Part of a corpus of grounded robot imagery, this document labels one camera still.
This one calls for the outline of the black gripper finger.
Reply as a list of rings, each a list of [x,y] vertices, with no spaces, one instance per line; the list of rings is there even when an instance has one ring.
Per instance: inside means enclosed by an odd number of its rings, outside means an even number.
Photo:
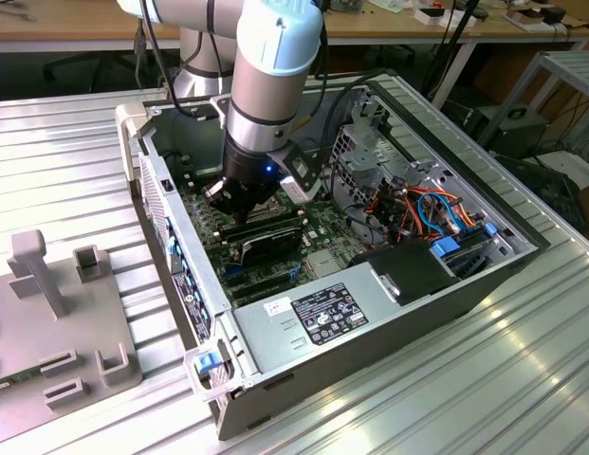
[[[221,177],[213,184],[204,187],[203,194],[210,205],[221,205],[228,200],[227,189],[228,179]]]

